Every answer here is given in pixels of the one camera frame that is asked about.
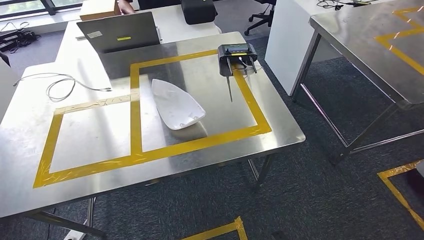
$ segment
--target sticker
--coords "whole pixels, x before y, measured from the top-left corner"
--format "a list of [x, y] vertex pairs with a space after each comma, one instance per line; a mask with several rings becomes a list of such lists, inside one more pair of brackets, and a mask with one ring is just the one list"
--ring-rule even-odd
[[118, 37], [117, 40], [118, 41], [124, 41], [124, 40], [130, 40], [131, 37], [130, 36], [123, 36], [123, 37]]
[[103, 36], [103, 34], [100, 31], [95, 31], [95, 32], [92, 32], [92, 33], [88, 33], [87, 36], [89, 38], [93, 39], [93, 38]]

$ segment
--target metal table leg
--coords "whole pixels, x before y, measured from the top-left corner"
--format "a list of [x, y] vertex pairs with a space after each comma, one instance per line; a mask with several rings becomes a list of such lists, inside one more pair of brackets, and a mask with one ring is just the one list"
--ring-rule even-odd
[[35, 213], [28, 217], [48, 224], [53, 224], [62, 228], [75, 230], [85, 234], [91, 234], [97, 237], [106, 236], [106, 233], [101, 230], [44, 211]]
[[314, 31], [312, 38], [310, 40], [309, 46], [307, 47], [305, 57], [303, 58], [302, 65], [300, 66], [300, 71], [297, 74], [295, 87], [293, 91], [293, 98], [292, 101], [296, 102], [299, 90], [300, 90], [300, 84], [302, 84], [308, 74], [309, 67], [311, 66], [312, 59], [314, 59], [315, 52], [317, 51], [318, 44], [320, 43], [321, 35]]
[[346, 139], [343, 137], [342, 133], [339, 131], [339, 129], [337, 129], [336, 125], [331, 121], [329, 116], [326, 114], [324, 109], [320, 106], [318, 101], [315, 99], [315, 97], [312, 95], [312, 93], [309, 91], [309, 89], [306, 87], [304, 83], [306, 76], [308, 74], [309, 67], [311, 66], [312, 60], [314, 58], [315, 52], [320, 42], [320, 39], [321, 39], [321, 35], [317, 31], [315, 31], [313, 33], [312, 39], [310, 40], [309, 47], [306, 51], [305, 57], [303, 58], [303, 62], [302, 62], [299, 74], [297, 75], [297, 78], [296, 78], [296, 84], [293, 91], [292, 101], [293, 102], [297, 101], [299, 91], [302, 89], [306, 93], [308, 98], [312, 101], [312, 103], [315, 105], [315, 107], [318, 109], [322, 117], [324, 117], [325, 121], [331, 127], [331, 130], [337, 135], [338, 139], [344, 145], [344, 149], [336, 157], [335, 160], [331, 161], [332, 163], [334, 164], [339, 163], [345, 156], [349, 154], [359, 153], [361, 151], [376, 148], [385, 144], [395, 142], [397, 140], [406, 139], [412, 136], [424, 134], [424, 129], [422, 129], [419, 131], [414, 131], [408, 134], [378, 141], [378, 142], [368, 144], [365, 146], [359, 146], [359, 144], [364, 140], [364, 138], [367, 135], [369, 135], [369, 133], [372, 132], [372, 130], [374, 130], [375, 127], [379, 126], [382, 122], [384, 122], [387, 118], [389, 118], [393, 113], [395, 113], [399, 109], [396, 103], [393, 103], [380, 116], [378, 116], [378, 118], [374, 120], [355, 140], [353, 140], [351, 143], [348, 143]]
[[370, 132], [372, 132], [375, 128], [380, 126], [386, 119], [388, 119], [391, 115], [398, 111], [398, 105], [396, 103], [392, 103], [382, 114], [380, 114], [367, 128], [365, 128], [362, 133], [355, 138], [349, 145], [345, 147], [345, 149], [337, 156], [336, 162], [338, 163], [346, 155], [349, 155], [352, 150], [354, 150], [361, 142], [365, 139]]
[[265, 158], [265, 162], [262, 165], [262, 169], [260, 170], [260, 174], [258, 173], [258, 170], [255, 167], [255, 164], [251, 159], [247, 160], [250, 166], [250, 169], [253, 172], [254, 179], [256, 180], [256, 189], [259, 189], [265, 182], [265, 178], [267, 177], [268, 172], [271, 168], [271, 162], [272, 162], [273, 155], [267, 155]]

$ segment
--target laptop lid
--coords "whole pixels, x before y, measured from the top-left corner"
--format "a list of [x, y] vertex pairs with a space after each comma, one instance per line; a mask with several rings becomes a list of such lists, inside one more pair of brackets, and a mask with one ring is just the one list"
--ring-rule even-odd
[[152, 12], [76, 23], [99, 54], [160, 44]]

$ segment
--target black bag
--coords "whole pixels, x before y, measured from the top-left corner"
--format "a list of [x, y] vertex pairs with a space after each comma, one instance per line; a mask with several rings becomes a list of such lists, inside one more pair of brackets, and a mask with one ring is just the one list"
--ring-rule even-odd
[[189, 25], [213, 22], [217, 15], [213, 0], [181, 0], [181, 7]]

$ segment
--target yellow tape square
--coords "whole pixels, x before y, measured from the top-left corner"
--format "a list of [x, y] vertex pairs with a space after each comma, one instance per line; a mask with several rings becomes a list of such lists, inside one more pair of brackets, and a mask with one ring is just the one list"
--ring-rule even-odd
[[[82, 103], [67, 107], [58, 108], [55, 110], [51, 121], [50, 129], [47, 134], [47, 139], [41, 155], [38, 170], [33, 184], [34, 188], [59, 183], [75, 178], [85, 177], [92, 174], [102, 173], [123, 167], [129, 167], [137, 164], [143, 164], [149, 161], [154, 161], [162, 158], [167, 158], [175, 155], [185, 154], [192, 151], [209, 148], [216, 145], [221, 145], [248, 137], [253, 137], [260, 134], [271, 132], [271, 127], [267, 119], [261, 111], [258, 103], [255, 100], [249, 86], [246, 83], [243, 75], [238, 70], [234, 70], [235, 81], [240, 88], [240, 91], [250, 109], [255, 121], [255, 126], [249, 126], [228, 132], [210, 135], [204, 138], [199, 138], [187, 142], [182, 142], [175, 145], [165, 146], [159, 149], [143, 152], [142, 150], [142, 120], [140, 114], [140, 69], [162, 64], [180, 62], [189, 59], [201, 58], [211, 55], [216, 55], [217, 50], [203, 51], [193, 54], [174, 56], [151, 60], [146, 62], [134, 63], [130, 66], [130, 94], [118, 96], [96, 102]], [[73, 167], [70, 169], [50, 172], [50, 166], [53, 160], [56, 143], [58, 140], [59, 131], [62, 124], [64, 114], [76, 111], [83, 111], [91, 108], [100, 108], [106, 105], [130, 102], [130, 155], [108, 159], [100, 162], [95, 162], [83, 166]]]
[[378, 176], [383, 181], [383, 183], [390, 189], [390, 191], [393, 193], [393, 195], [397, 198], [397, 200], [408, 210], [408, 212], [411, 214], [413, 219], [415, 219], [416, 223], [424, 230], [424, 220], [421, 218], [414, 210], [412, 210], [411, 206], [409, 205], [408, 201], [404, 198], [404, 196], [401, 194], [401, 192], [393, 185], [393, 183], [389, 180], [390, 177], [406, 173], [408, 171], [411, 171], [413, 169], [417, 168], [417, 164], [420, 161], [416, 161], [413, 163], [409, 163], [403, 166], [398, 166], [392, 169], [389, 169], [387, 171], [382, 171], [378, 173]]
[[398, 58], [403, 60], [405, 63], [407, 63], [409, 66], [414, 68], [417, 72], [424, 75], [424, 66], [420, 65], [417, 61], [410, 58], [408, 55], [400, 51], [398, 48], [393, 46], [389, 41], [396, 39], [396, 38], [402, 38], [407, 37], [411, 35], [416, 34], [422, 34], [424, 33], [424, 27], [415, 22], [414, 20], [410, 19], [409, 17], [405, 16], [406, 13], [417, 13], [423, 10], [423, 7], [411, 7], [406, 9], [400, 9], [393, 12], [394, 15], [398, 16], [403, 21], [407, 22], [409, 25], [411, 25], [413, 28], [405, 31], [400, 32], [394, 32], [390, 34], [380, 35], [376, 36], [374, 39], [383, 45], [386, 49], [391, 51], [394, 55], [396, 55]]
[[234, 222], [227, 225], [204, 231], [196, 235], [186, 237], [182, 240], [208, 240], [236, 230], [239, 240], [248, 240], [248, 236], [246, 235], [245, 227], [243, 226], [241, 217], [237, 217]]

